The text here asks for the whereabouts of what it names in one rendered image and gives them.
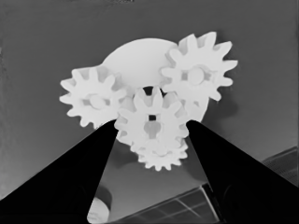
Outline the small white toothed gear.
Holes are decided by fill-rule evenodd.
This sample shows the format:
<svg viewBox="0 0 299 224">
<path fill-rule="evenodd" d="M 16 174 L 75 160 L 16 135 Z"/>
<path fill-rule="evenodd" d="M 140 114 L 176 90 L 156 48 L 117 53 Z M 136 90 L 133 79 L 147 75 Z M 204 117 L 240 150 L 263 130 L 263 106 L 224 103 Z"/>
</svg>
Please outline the small white toothed gear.
<svg viewBox="0 0 299 224">
<path fill-rule="evenodd" d="M 161 172 L 163 169 L 171 171 L 172 166 L 180 166 L 182 160 L 188 158 L 188 146 L 183 138 L 176 138 L 173 142 L 150 140 L 143 145 L 133 144 L 130 148 L 137 155 L 137 161 L 146 169 Z"/>
<path fill-rule="evenodd" d="M 182 112 L 182 102 L 173 93 L 162 96 L 159 88 L 152 95 L 139 89 L 132 99 L 125 99 L 119 110 L 115 128 L 118 140 L 139 150 L 164 155 L 180 148 L 180 139 L 189 131 L 183 126 L 188 121 Z"/>
<path fill-rule="evenodd" d="M 61 81 L 67 94 L 59 97 L 60 102 L 71 105 L 66 112 L 68 117 L 80 117 L 81 127 L 91 123 L 96 130 L 119 116 L 120 99 L 127 93 L 126 89 L 113 89 L 121 79 L 120 74 L 113 74 L 105 67 L 100 71 L 91 67 L 86 77 L 79 69 L 73 69 L 71 75 Z"/>
<path fill-rule="evenodd" d="M 234 83 L 225 74 L 238 66 L 238 60 L 225 60 L 233 43 L 216 43 L 216 38 L 216 32 L 199 37 L 191 34 L 166 53 L 172 64 L 161 69 L 161 75 L 170 79 L 164 85 L 164 91 L 174 91 L 180 98 L 191 102 L 221 99 L 219 88 Z"/>
</svg>

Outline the large thick white disc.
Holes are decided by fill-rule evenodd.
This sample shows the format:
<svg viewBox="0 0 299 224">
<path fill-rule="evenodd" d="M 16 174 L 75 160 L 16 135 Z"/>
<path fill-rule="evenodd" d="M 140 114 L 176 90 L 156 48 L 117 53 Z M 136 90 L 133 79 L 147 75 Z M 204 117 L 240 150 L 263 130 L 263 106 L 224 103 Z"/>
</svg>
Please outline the large thick white disc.
<svg viewBox="0 0 299 224">
<path fill-rule="evenodd" d="M 99 199 L 94 198 L 89 209 L 87 220 L 90 224 L 104 224 L 108 221 L 109 209 Z"/>
</svg>

